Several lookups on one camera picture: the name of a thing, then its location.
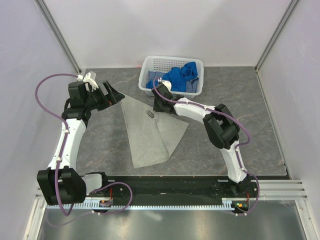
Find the laundry basket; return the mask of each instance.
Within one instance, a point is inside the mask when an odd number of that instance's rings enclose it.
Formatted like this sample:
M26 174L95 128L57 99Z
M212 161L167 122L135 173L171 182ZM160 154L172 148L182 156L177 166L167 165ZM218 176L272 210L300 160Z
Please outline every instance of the laundry basket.
M141 90L145 92L148 96L153 96L151 89L146 88L149 81L148 71L151 72L162 72L167 73L171 71L173 67L182 68L185 64L195 62L196 70L198 72L199 83L195 93L193 92L180 92L172 91L171 93L176 95L182 95L188 99L193 99L195 96L201 94L202 87L204 85L204 64L198 59L182 58L182 57L172 57L172 56L147 56L143 62L138 86Z

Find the checkered cloth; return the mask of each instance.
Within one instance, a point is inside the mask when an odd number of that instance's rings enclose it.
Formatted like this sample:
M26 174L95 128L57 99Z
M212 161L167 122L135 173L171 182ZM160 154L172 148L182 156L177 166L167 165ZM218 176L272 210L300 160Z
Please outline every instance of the checkered cloth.
M150 81L153 82L155 78L162 78L164 75L165 73L160 71L148 71L148 83ZM185 84L186 84L186 92L195 94L198 91L199 78L197 77L195 79L191 79L187 81Z

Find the wall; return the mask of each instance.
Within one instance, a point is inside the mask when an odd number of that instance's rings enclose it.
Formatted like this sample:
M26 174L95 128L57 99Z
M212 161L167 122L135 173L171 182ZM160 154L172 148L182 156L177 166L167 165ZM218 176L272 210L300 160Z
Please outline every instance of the wall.
M34 1L1 1L0 30L0 238L17 240L34 202L37 172L47 168L61 128L37 105L35 87L50 74L73 69ZM40 100L62 112L70 81L44 83Z
M260 71L289 172L320 227L320 1L300 1Z
M81 68L149 55L254 66L290 0L45 0Z

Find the floor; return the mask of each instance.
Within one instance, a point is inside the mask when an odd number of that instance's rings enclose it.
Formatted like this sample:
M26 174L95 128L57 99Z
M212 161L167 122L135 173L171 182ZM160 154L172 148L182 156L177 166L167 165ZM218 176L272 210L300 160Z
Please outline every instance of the floor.
M109 83L143 103L153 105L153 97L138 88L140 68L88 69L96 81ZM256 175L286 175L264 98L253 67L205 67L202 93L193 99L206 105L225 104L249 130L252 142L241 148L246 168ZM134 168L120 104L93 112L81 140L77 172L105 172L107 175L227 175L220 150L209 141L203 124L189 123L171 158L160 164ZM240 142L247 140L243 131Z
M87 211L73 210L66 218L59 209L47 209L45 215L61 225ZM127 210L89 214L60 228L42 222L38 240L306 240L294 201L261 201L238 217L217 210Z

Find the blue towel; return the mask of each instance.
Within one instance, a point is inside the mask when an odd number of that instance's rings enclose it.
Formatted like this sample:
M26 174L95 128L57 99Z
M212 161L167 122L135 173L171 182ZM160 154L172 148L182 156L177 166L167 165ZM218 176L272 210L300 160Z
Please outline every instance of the blue towel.
M174 92L196 93L198 90L199 78L197 78L197 65L194 61L185 64L181 69L179 67L173 67L171 71L164 75L163 74L164 73L159 71L149 71L149 82L147 83L146 88L152 89L153 80L156 77L162 77L163 80L168 80L171 82L171 90Z

